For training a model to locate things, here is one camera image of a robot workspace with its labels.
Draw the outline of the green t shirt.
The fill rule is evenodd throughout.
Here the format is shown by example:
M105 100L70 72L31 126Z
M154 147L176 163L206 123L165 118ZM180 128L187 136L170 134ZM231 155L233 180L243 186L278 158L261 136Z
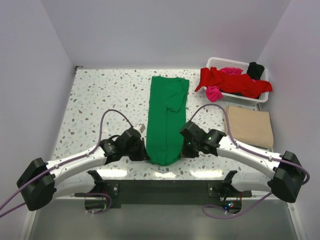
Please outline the green t shirt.
M169 166L180 159L189 85L188 79L179 77L151 79L146 152L153 164Z

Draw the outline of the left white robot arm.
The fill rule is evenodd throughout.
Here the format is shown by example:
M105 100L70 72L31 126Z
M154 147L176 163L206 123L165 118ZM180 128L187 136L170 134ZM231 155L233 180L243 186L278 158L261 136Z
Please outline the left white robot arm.
M128 157L131 161L148 159L142 137L146 127L139 124L120 136L103 139L98 145L78 154L43 161L34 159L17 181L22 198L30 211L43 208L51 200L76 193L99 196L106 191L101 176L92 169Z

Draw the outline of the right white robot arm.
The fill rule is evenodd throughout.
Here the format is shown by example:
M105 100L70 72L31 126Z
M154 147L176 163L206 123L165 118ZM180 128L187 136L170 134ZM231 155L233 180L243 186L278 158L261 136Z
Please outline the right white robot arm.
M202 152L255 169L252 174L235 171L226 177L222 189L227 196L233 197L238 192L260 191L272 193L284 202L295 203L308 178L298 157L290 151L279 154L262 150L231 139L216 129L205 132L192 121L188 121L179 132L183 136L188 158L196 158Z

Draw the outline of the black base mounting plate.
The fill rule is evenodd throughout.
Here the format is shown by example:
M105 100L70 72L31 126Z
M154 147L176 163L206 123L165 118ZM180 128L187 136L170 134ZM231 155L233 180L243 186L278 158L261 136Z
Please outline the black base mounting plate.
M222 180L105 180L76 197L111 197L112 208L122 205L207 205L221 200L250 198L250 190L238 192Z

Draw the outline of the pink t shirt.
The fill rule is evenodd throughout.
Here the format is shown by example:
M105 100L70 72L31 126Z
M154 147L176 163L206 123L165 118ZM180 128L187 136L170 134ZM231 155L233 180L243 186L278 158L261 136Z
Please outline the pink t shirt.
M231 76L238 76L241 75L243 70L240 68L235 67L225 67L220 69L222 73L225 73L227 75ZM221 100L223 98L223 94L220 91L220 89L217 86L208 86L205 91L206 97L208 100L212 103Z

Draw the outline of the folded beige t shirt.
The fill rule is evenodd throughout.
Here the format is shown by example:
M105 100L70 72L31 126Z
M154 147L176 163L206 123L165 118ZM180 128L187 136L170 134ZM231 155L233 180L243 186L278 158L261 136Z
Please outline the folded beige t shirt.
M274 136L268 112L237 106L228 106L225 111L229 120L225 124L226 134L230 129L235 140L264 149L273 148Z

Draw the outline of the red t shirt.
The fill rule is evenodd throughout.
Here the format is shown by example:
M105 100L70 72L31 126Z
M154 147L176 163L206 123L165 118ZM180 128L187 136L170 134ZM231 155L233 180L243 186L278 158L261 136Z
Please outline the red t shirt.
M224 93L241 94L243 97L252 99L258 98L262 93L273 91L268 81L253 81L248 74L226 74L216 67L200 70L199 84L194 91L197 92L202 87L218 87Z

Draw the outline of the white plastic laundry basket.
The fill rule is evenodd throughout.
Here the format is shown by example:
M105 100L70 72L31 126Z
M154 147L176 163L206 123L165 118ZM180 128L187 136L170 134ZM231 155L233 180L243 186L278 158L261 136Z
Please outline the white plastic laundry basket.
M247 72L249 65L250 64L248 62L235 61L219 57L210 57L206 63L206 67L208 69L210 69L211 67L216 67L218 70L220 70L226 67L232 67L242 69L243 73ZM223 92L222 95L223 101L228 101L247 106L255 106L257 104L265 103L269 99L269 92L261 93L259 95L259 98L249 98L225 92Z

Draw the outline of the black t shirt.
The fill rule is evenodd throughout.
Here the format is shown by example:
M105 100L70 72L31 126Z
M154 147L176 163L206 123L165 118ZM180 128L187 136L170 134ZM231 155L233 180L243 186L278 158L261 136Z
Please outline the black t shirt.
M265 67L263 65L256 62L250 62L246 73L252 80L260 80L264 71Z

